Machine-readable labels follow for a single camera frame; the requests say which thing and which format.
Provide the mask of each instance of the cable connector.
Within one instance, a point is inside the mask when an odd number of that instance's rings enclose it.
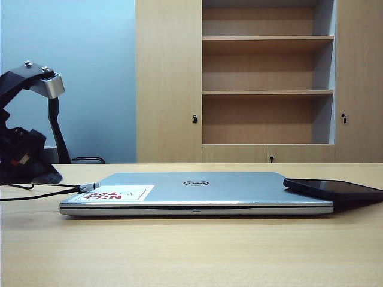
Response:
[[[78,190],[79,193],[87,193],[89,191],[95,190],[97,187],[100,187],[99,182],[90,182],[88,184],[80,184]]]

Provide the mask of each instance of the robotic arm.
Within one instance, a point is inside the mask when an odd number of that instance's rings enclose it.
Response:
[[[5,106],[21,91],[32,90],[48,98],[49,120],[59,152],[60,163],[70,163],[57,116],[58,96],[64,90],[61,75],[51,68],[25,61],[24,65],[0,76],[0,185],[58,184],[62,176],[43,158],[46,137],[36,130],[8,129]]]

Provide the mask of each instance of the lower cabinet drawer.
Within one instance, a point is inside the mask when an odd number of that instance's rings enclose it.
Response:
[[[331,144],[204,144],[203,163],[333,163]]]
[[[331,144],[268,145],[271,163],[333,163],[335,146]]]
[[[202,145],[203,163],[267,163],[267,145],[211,144]]]

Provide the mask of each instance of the screw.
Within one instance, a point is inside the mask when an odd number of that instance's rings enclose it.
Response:
[[[24,66],[30,68],[32,66],[32,63],[30,61],[24,61]]]

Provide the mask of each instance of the black device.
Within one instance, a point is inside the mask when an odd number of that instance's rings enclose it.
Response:
[[[297,193],[333,202],[383,201],[383,190],[347,181],[285,178],[283,185]]]
[[[65,91],[61,75],[52,68],[25,61],[24,65],[0,76],[0,185],[57,184],[62,176],[43,157],[45,136],[36,130],[6,127],[10,115],[4,108],[23,89],[48,98],[49,121],[60,163],[70,163],[57,122],[57,97]]]

